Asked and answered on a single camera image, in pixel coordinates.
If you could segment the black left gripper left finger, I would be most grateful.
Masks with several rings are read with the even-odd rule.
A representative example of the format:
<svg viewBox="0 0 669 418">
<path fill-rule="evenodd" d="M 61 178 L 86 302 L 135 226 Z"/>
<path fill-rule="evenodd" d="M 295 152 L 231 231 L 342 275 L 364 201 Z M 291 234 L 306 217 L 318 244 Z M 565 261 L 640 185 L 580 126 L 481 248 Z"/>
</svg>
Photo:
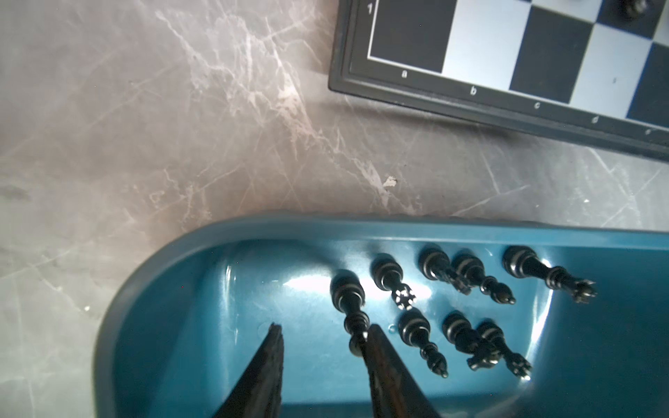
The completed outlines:
<svg viewBox="0 0 669 418">
<path fill-rule="evenodd" d="M 278 417 L 282 407 L 283 364 L 282 326 L 273 323 L 214 417 Z"/>
</svg>

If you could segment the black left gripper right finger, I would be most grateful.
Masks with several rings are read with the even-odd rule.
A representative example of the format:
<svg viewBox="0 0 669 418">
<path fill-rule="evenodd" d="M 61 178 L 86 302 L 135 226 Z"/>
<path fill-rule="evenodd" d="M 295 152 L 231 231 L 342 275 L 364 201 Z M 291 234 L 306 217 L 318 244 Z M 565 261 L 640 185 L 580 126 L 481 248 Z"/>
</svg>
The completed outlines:
<svg viewBox="0 0 669 418">
<path fill-rule="evenodd" d="M 372 324 L 364 345 L 374 417 L 439 417 L 382 329 Z"/>
</svg>

